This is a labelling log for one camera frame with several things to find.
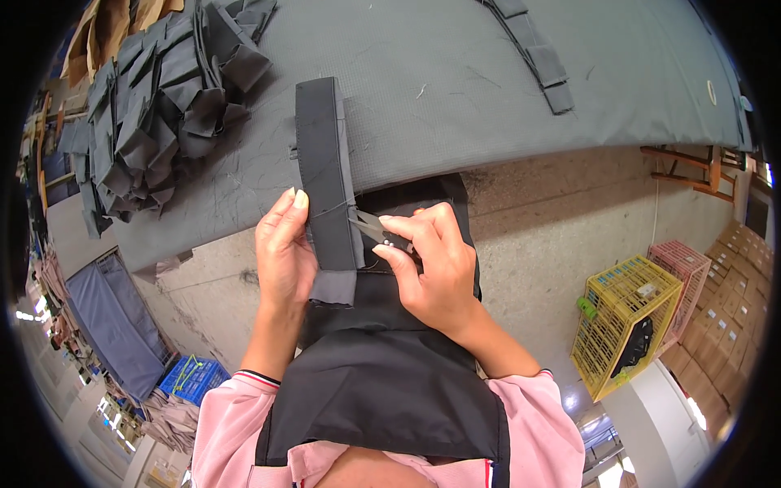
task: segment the stack of cardboard boxes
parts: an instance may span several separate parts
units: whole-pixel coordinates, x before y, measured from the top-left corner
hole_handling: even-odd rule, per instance
[[[705,254],[712,263],[697,310],[661,359],[715,438],[743,396],[764,336],[774,252],[732,221]]]

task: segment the shirt sleeve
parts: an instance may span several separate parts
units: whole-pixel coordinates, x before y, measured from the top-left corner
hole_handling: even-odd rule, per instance
[[[243,486],[280,384],[241,370],[203,398],[193,448],[194,485]]]
[[[580,488],[586,450],[551,372],[487,383],[507,412],[511,486]]]

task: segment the yellow plastic crate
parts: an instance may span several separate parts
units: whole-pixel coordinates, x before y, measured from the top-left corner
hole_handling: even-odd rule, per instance
[[[580,315],[569,356],[596,402],[628,382],[653,361],[667,333],[683,283],[646,258],[637,255],[586,281],[583,295],[597,309],[593,319]],[[615,378],[613,369],[634,324],[651,317],[654,335],[648,353]]]

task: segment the pink shirt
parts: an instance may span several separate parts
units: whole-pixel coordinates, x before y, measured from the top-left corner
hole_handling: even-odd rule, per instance
[[[486,380],[505,404],[510,432],[511,486],[580,488],[585,450],[580,433],[562,408],[552,374]],[[255,445],[279,383],[249,371],[209,391],[201,404],[193,452],[197,488],[314,488],[348,446],[320,440],[293,447],[287,466],[258,467]],[[489,487],[485,459],[431,465],[426,459],[385,452],[441,488]]]

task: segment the small scissors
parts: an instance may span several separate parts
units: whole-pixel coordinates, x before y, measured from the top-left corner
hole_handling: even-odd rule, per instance
[[[412,246],[411,240],[386,230],[380,219],[373,214],[362,212],[361,210],[355,210],[355,214],[358,216],[359,220],[349,220],[358,226],[361,232],[378,244],[385,244],[392,248],[401,249],[412,258],[419,271],[423,269],[423,260],[420,258],[417,251],[415,251],[415,247]]]

